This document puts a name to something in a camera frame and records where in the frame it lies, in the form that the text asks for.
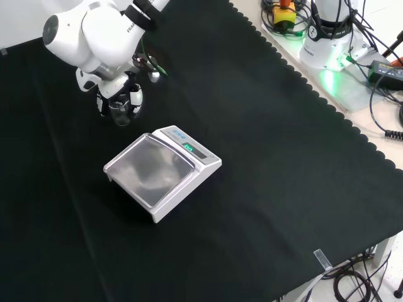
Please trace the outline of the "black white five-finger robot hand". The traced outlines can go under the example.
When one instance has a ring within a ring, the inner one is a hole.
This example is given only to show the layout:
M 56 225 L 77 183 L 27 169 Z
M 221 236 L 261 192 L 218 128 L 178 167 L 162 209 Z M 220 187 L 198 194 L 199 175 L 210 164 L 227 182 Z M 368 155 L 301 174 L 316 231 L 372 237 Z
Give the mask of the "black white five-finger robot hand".
M 98 111 L 101 116 L 109 116 L 116 125 L 125 126 L 136 119 L 142 103 L 142 88 L 133 72 L 124 72 L 98 86 Z

